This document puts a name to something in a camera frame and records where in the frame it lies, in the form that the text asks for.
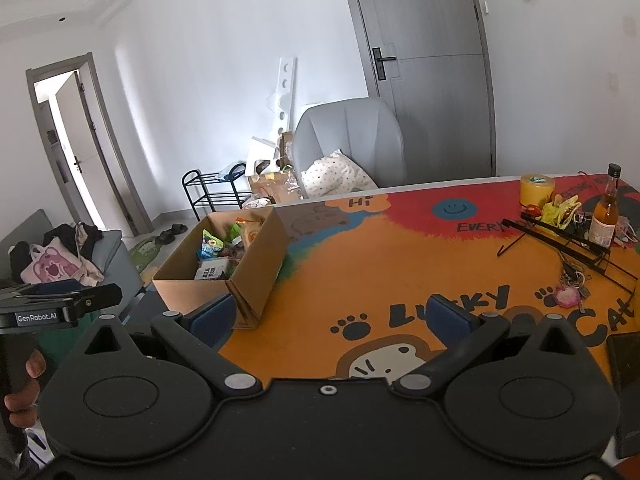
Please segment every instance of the black door handle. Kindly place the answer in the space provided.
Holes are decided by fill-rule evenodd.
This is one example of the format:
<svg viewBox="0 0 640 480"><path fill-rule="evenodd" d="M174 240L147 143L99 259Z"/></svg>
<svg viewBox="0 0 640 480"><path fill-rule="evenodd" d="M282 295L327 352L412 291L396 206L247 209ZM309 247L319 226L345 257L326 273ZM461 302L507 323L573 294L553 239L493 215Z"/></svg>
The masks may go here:
<svg viewBox="0 0 640 480"><path fill-rule="evenodd" d="M386 73L385 73L385 61L397 61L398 58L393 57L382 57L382 49L380 47L376 47L373 49L373 61L376 64L376 73L378 74L378 81L386 81Z"/></svg>
<svg viewBox="0 0 640 480"><path fill-rule="evenodd" d="M78 168L78 171L80 172L80 174L82 174L82 168L80 167L80 161L78 160L78 158L77 158L75 155L74 155L74 159L76 160L76 161L74 162L74 166L75 166L76 168Z"/></svg>

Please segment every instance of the bottle cap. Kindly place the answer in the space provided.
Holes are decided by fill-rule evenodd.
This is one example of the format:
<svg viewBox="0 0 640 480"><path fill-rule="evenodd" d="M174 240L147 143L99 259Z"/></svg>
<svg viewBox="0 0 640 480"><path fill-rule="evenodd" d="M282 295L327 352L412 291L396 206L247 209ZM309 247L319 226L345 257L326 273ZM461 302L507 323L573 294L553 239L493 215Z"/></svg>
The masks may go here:
<svg viewBox="0 0 640 480"><path fill-rule="evenodd" d="M622 168L617 164L609 164L609 176L613 178L620 178L622 174Z"/></svg>

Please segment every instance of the hand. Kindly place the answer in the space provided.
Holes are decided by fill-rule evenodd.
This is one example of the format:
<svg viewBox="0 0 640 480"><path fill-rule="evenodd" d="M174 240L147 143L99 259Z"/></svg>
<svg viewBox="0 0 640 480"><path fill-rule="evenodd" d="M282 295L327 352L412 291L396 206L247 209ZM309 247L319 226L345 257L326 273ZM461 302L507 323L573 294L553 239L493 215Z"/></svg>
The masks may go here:
<svg viewBox="0 0 640 480"><path fill-rule="evenodd" d="M34 404L40 395L40 385L36 379L47 369L47 363L42 354L34 350L26 367L30 381L21 392L4 398L4 405L13 412L9 416L9 422L16 428L31 428L38 420L38 410Z"/></svg>

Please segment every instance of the black shoe rack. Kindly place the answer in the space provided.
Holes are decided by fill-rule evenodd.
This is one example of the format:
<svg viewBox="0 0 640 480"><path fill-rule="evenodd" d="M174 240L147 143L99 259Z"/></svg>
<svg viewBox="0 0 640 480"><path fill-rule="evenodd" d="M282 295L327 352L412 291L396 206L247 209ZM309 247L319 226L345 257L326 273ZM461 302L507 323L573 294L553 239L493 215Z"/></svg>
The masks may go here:
<svg viewBox="0 0 640 480"><path fill-rule="evenodd" d="M199 207L209 206L212 213L215 213L216 206L238 206L242 209L242 202L251 196L249 191L238 191L236 189L236 180L244 176L244 170L246 170L246 164L236 164L229 172L229 179L225 180L220 178L219 173L202 173L200 170L191 170L182 178L182 188L184 189L187 199L193 209L193 214L196 215L198 222L200 221L200 215L198 215ZM230 184L232 192L210 192L208 186L218 186L223 184ZM191 197L190 189L195 188L197 194L202 195L194 200Z"/></svg>

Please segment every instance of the bottle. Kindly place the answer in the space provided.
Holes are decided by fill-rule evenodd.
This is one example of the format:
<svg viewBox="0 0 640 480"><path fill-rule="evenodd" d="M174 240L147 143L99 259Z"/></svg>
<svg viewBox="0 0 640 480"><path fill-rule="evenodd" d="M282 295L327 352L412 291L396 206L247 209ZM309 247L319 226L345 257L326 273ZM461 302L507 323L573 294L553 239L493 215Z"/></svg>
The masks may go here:
<svg viewBox="0 0 640 480"><path fill-rule="evenodd" d="M609 181L596 209L589 228L589 240L603 247L610 247L618 224L618 181L622 168L617 164L609 164Z"/></svg>

